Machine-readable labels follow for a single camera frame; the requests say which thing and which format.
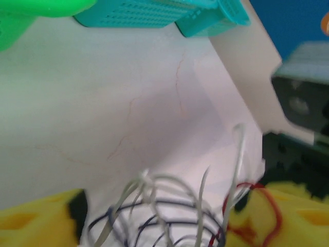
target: red wire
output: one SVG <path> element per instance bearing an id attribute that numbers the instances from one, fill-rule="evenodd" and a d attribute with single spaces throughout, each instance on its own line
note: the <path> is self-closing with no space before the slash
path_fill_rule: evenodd
<path id="1" fill-rule="evenodd" d="M 244 183 L 239 183 L 236 187 L 239 188 L 241 186 L 250 186 L 250 189 L 260 189 L 260 191 L 263 193 L 263 195 L 266 197 L 266 199 L 268 200 L 268 202 L 270 203 L 270 205 L 272 206 L 274 213 L 276 215 L 276 225 L 273 228 L 273 230 L 266 236 L 263 244 L 261 245 L 261 247 L 267 247 L 269 245 L 269 243 L 273 240 L 273 238 L 279 233 L 281 226 L 282 226 L 282 214 L 280 212 L 280 209 L 277 205 L 277 203 L 275 202 L 274 198 L 272 197 L 272 195 L 264 188 L 264 186 L 262 184 L 252 184 L 252 183 L 248 183 L 248 182 L 244 182 Z M 227 204 L 227 200 L 228 200 L 228 195 L 225 197 L 224 200 L 224 204 L 223 204 L 223 215 L 224 212 L 226 210 L 226 204 Z M 235 229 L 231 228 L 230 226 L 227 227 L 228 231 L 233 231 L 236 234 L 239 235 L 239 232 L 236 231 Z M 209 247 L 213 246 L 215 241 L 215 236 L 212 236 L 210 241 L 209 241 Z"/>

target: tangled wires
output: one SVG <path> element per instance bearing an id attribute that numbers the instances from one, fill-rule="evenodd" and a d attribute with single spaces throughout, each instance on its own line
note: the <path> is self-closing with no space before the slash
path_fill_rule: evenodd
<path id="1" fill-rule="evenodd" d="M 100 247 L 109 234 L 113 233 L 113 236 L 122 247 L 138 247 L 138 243 L 144 231 L 159 227 L 162 233 L 154 241 L 153 246 L 157 246 L 163 239 L 168 247 L 182 246 L 182 243 L 186 240 L 193 240 L 193 246 L 195 247 L 208 246 L 209 238 L 213 237 L 216 240 L 217 247 L 224 247 L 225 234 L 221 224 L 215 214 L 212 213 L 209 203 L 203 200 L 203 191 L 207 174 L 208 170 L 203 175 L 199 193 L 196 195 L 189 185 L 177 177 L 165 174 L 149 175 L 147 171 L 144 172 L 137 179 L 130 181 L 126 185 L 119 201 L 115 205 L 111 206 L 104 215 L 100 216 L 89 225 L 89 244 L 93 247 Z M 175 184 L 181 189 L 161 185 L 159 182 L 163 181 Z M 172 195 L 185 197 L 185 199 L 189 200 L 158 198 L 157 193 L 161 190 L 169 192 Z M 137 192 L 137 195 L 132 203 L 124 204 L 126 199 L 135 192 Z M 196 211 L 197 219 L 191 220 L 186 218 L 165 217 L 159 209 L 161 205 L 175 207 L 177 210 L 181 208 Z M 145 222 L 139 224 L 138 227 L 131 232 L 129 230 L 131 224 L 125 220 L 123 212 L 129 209 L 130 217 L 135 208 L 142 206 L 148 206 L 153 215 Z M 107 223 L 97 241 L 94 242 L 90 230 L 103 219 L 107 219 Z M 176 226 L 196 227 L 196 235 L 184 235 L 175 240 L 173 238 L 174 231 L 172 229 Z M 209 238 L 204 239 L 203 234 L 208 235 Z"/>

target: teal plastic part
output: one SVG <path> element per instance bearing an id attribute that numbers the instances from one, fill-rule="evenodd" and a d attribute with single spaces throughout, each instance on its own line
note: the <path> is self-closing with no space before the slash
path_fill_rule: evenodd
<path id="1" fill-rule="evenodd" d="M 217 7 L 217 0 L 98 0 L 75 18 L 86 27 L 160 28 L 197 8 Z"/>
<path id="2" fill-rule="evenodd" d="M 209 37 L 237 25 L 250 25 L 250 19 L 240 0 L 218 0 L 215 9 L 198 8 L 176 21 L 185 37 Z"/>
<path id="3" fill-rule="evenodd" d="M 72 16 L 97 0 L 0 0 L 0 50 L 9 48 L 38 16 Z"/>

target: black object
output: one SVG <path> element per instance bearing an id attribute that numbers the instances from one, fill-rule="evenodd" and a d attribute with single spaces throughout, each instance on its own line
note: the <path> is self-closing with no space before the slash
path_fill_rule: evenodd
<path id="1" fill-rule="evenodd" d="M 328 134 L 324 128 L 329 125 L 329 84 L 274 76 L 272 85 L 290 122 Z"/>
<path id="2" fill-rule="evenodd" d="M 329 152 L 326 147 L 312 146 L 284 134 L 263 135 L 265 173 L 259 183 L 291 181 L 305 184 L 312 197 L 329 196 Z M 246 205 L 248 194 L 240 200 L 236 211 Z"/>
<path id="3" fill-rule="evenodd" d="M 329 136 L 329 123 L 323 127 L 320 133 L 322 135 Z"/>
<path id="4" fill-rule="evenodd" d="M 69 214 L 76 222 L 76 237 L 80 243 L 84 222 L 88 212 L 88 202 L 85 190 L 79 192 L 68 204 Z"/>

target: white wire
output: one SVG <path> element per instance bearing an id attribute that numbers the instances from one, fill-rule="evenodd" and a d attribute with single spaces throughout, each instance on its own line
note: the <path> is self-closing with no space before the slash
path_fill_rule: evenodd
<path id="1" fill-rule="evenodd" d="M 249 190 L 250 190 L 250 186 L 243 187 L 241 189 L 241 191 L 236 195 L 236 197 L 234 197 L 233 205 L 230 207 L 230 209 L 232 209 L 246 195 L 246 193 L 248 193 Z M 215 214 L 221 214 L 222 210 L 223 210 L 223 205 L 220 205 L 220 206 L 216 207 L 213 210 L 213 212 Z"/>
<path id="2" fill-rule="evenodd" d="M 167 174 L 156 174 L 156 175 L 148 175 L 148 172 L 144 172 L 141 176 L 139 176 L 138 178 L 131 180 L 124 188 L 123 193 L 120 197 L 120 199 L 118 200 L 118 202 L 115 204 L 114 208 L 113 208 L 113 218 L 116 218 L 116 211 L 120 208 L 120 206 L 124 203 L 124 201 L 132 194 L 134 193 L 137 189 L 139 190 L 137 193 L 137 196 L 134 198 L 134 202 L 137 201 L 139 196 L 143 196 L 143 201 L 145 203 L 148 203 L 151 206 L 151 209 L 153 211 L 153 213 L 157 216 L 157 220 L 162 228 L 162 230 L 165 232 L 165 237 L 166 237 L 166 241 L 167 241 L 167 245 L 169 247 L 173 247 L 173 243 L 172 240 L 170 239 L 169 236 L 169 231 L 168 231 L 168 227 L 164 221 L 164 219 L 162 218 L 161 214 L 159 213 L 155 200 L 156 200 L 156 190 L 158 190 L 159 188 L 162 188 L 166 191 L 170 191 L 172 194 L 178 194 L 181 195 L 182 193 L 185 193 L 185 197 L 189 198 L 192 200 L 193 203 L 196 204 L 196 208 L 197 208 L 197 218 L 198 218 L 198 230 L 197 230 L 197 240 L 196 243 L 194 245 L 194 247 L 200 247 L 201 243 L 202 243 L 202 234 L 203 234 L 203 208 L 202 208 L 202 204 L 206 204 L 207 206 L 209 206 L 209 209 L 211 209 L 210 205 L 208 202 L 206 202 L 205 200 L 203 200 L 202 196 L 203 196 L 203 191 L 204 191 L 204 186 L 205 186 L 205 181 L 206 181 L 206 177 L 208 174 L 208 169 L 206 170 L 206 172 L 203 175 L 202 178 L 202 182 L 200 185 L 200 190 L 199 190 L 199 194 L 198 194 L 198 198 L 196 196 L 196 194 L 194 193 L 193 189 L 186 184 L 183 180 L 181 180 L 180 178 L 171 176 L 171 175 L 167 175 Z M 156 185 L 156 182 L 158 181 L 168 181 L 170 183 L 175 183 L 178 186 L 183 188 L 183 191 L 179 191 L 177 189 L 174 188 L 170 188 L 170 187 L 164 187 L 164 186 L 158 186 Z M 147 189 L 151 190 L 151 194 L 147 195 Z M 96 240 L 96 242 L 94 243 L 94 241 L 92 240 L 91 237 L 88 238 L 89 240 L 89 244 L 90 246 L 93 247 L 100 247 L 101 245 L 103 245 L 103 243 L 105 242 L 105 240 L 107 239 L 107 237 L 109 236 L 110 232 L 112 230 L 112 227 L 110 226 L 110 224 L 105 224 L 99 238 Z"/>
<path id="3" fill-rule="evenodd" d="M 235 162 L 235 169 L 232 179 L 232 184 L 228 193 L 228 199 L 226 204 L 226 210 L 223 215 L 223 229 L 226 231 L 227 225 L 228 225 L 228 218 L 230 215 L 230 210 L 234 205 L 234 193 L 236 191 L 237 186 L 237 176 L 240 173 L 240 170 L 242 168 L 243 163 L 243 155 L 245 152 L 245 125 L 240 123 L 234 127 L 236 131 L 239 131 L 240 138 L 239 138 L 239 144 L 238 144 L 238 154 L 236 156 L 236 162 Z"/>

